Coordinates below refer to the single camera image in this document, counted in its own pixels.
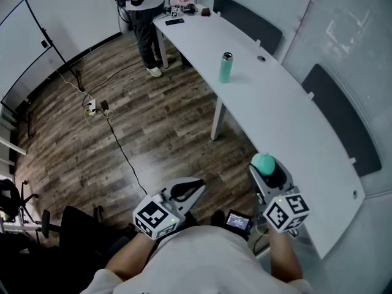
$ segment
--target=forearm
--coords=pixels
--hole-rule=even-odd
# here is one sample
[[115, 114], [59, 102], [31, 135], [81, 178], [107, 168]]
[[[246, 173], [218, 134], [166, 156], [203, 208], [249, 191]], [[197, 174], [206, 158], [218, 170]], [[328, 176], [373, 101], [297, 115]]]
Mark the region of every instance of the forearm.
[[283, 281], [302, 279], [302, 269], [290, 243], [287, 233], [278, 233], [269, 228], [269, 246], [271, 248], [271, 274]]
[[139, 233], [109, 260], [105, 269], [114, 272], [124, 281], [128, 280], [143, 271], [154, 245], [154, 241]]

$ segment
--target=power plug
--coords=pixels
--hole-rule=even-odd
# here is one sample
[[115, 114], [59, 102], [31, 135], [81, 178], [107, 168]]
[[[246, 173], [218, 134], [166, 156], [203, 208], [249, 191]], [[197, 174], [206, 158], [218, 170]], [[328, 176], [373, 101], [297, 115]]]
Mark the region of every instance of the power plug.
[[88, 107], [88, 114], [95, 115], [96, 114], [96, 100], [90, 100], [90, 106]]

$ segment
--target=whiteboard frame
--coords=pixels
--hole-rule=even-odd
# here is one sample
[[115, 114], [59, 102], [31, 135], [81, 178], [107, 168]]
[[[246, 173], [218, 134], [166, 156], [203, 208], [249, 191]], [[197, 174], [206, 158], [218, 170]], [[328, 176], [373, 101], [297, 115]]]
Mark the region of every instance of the whiteboard frame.
[[41, 58], [50, 48], [53, 47], [53, 43], [51, 42], [49, 36], [47, 36], [47, 34], [44, 33], [44, 31], [43, 31], [41, 25], [39, 24], [39, 22], [38, 22], [36, 16], [34, 15], [33, 11], [31, 10], [30, 5], [29, 5], [29, 2], [28, 2], [27, 0], [22, 0], [22, 1], [20, 1], [20, 2], [11, 10], [11, 12], [8, 13], [8, 15], [5, 17], [5, 19], [3, 19], [3, 20], [1, 21], [0, 26], [1, 26], [1, 25], [3, 24], [3, 22], [12, 14], [12, 12], [13, 12], [20, 4], [22, 4], [24, 1], [26, 2], [26, 5], [27, 5], [27, 7], [29, 8], [29, 11], [30, 11], [30, 13], [31, 13], [31, 15], [32, 15], [32, 17], [33, 17], [33, 19], [34, 19], [34, 21], [36, 22], [37, 26], [38, 26], [39, 29], [41, 30], [42, 37], [47, 41], [49, 47], [47, 47], [47, 48], [45, 49], [45, 51], [44, 51], [40, 56], [38, 56], [38, 58], [36, 58], [36, 59], [27, 67], [26, 70], [23, 71], [23, 73], [18, 77], [18, 79], [15, 81], [15, 83], [14, 83], [14, 84], [8, 89], [8, 91], [4, 94], [4, 97], [1, 99], [0, 103], [3, 104], [6, 108], [8, 108], [8, 107], [3, 103], [3, 101], [4, 101], [4, 99], [7, 97], [8, 93], [11, 91], [11, 89], [15, 86], [16, 83], [18, 83], [18, 80], [26, 73], [26, 71], [27, 71], [28, 69], [30, 69], [30, 67], [31, 67], [39, 58]]

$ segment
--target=wooden floor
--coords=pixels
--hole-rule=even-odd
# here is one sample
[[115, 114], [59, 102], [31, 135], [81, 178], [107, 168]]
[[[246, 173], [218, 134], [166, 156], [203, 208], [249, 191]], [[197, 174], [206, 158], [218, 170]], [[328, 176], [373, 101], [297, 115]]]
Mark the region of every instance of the wooden floor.
[[[230, 115], [220, 138], [210, 139], [216, 96], [193, 68], [182, 66], [172, 45], [167, 44], [167, 50], [178, 60], [162, 78], [147, 73], [132, 33], [105, 44], [74, 67], [81, 70], [89, 91], [135, 63], [91, 94], [98, 102], [106, 100], [114, 112], [110, 123], [149, 194], [169, 179], [194, 176], [207, 184], [192, 210], [200, 223], [207, 224], [217, 209], [253, 214], [257, 199], [246, 168], [255, 148]], [[63, 76], [75, 82], [70, 72]], [[29, 191], [40, 195], [31, 206], [38, 219], [47, 209], [51, 223], [60, 224], [67, 205], [88, 214], [94, 205], [102, 205], [105, 223], [122, 228], [132, 221], [143, 192], [109, 126], [93, 128], [85, 122], [83, 97], [56, 77], [32, 101], [34, 136], [28, 138], [26, 125], [20, 124], [18, 145], [28, 154], [18, 156], [15, 180], [20, 187], [27, 179]], [[104, 120], [101, 115], [88, 118], [95, 126]], [[57, 244], [57, 233], [51, 236], [46, 244]]]

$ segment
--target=standing person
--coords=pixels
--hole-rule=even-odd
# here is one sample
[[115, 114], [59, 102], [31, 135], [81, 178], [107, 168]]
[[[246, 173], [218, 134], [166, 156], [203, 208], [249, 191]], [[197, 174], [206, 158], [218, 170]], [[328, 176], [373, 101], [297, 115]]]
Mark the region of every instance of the standing person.
[[[138, 40], [140, 56], [148, 72], [154, 77], [161, 77], [157, 67], [161, 61], [159, 44], [153, 19], [164, 10], [164, 0], [126, 0], [126, 9], [130, 11], [130, 20]], [[155, 55], [151, 46], [154, 44]], [[167, 61], [175, 61], [173, 55], [167, 55]]]
[[310, 294], [286, 233], [269, 228], [271, 275], [245, 240], [221, 227], [186, 228], [155, 245], [139, 233], [81, 294]]

